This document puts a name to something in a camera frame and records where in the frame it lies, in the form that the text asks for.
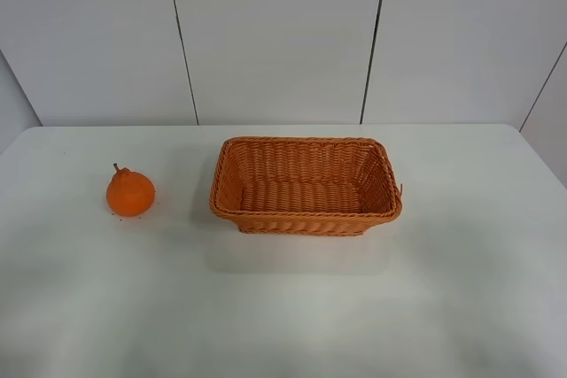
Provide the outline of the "orange woven wicker basket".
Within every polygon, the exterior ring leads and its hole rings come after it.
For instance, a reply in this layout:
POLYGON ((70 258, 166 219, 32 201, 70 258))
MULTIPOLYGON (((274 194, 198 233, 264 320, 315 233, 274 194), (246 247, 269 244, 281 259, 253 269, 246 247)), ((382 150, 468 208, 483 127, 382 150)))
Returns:
POLYGON ((242 233, 282 235, 362 235, 402 211, 386 150, 371 138, 228 139, 209 206, 242 233))

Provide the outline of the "orange fruit with stem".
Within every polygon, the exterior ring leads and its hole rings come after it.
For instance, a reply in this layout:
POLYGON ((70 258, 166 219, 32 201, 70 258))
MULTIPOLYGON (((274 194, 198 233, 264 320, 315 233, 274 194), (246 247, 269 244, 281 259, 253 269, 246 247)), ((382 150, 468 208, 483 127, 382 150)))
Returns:
POLYGON ((151 208, 156 189, 143 174, 113 164, 114 175, 107 186, 105 200, 110 210, 121 217, 134 217, 151 208))

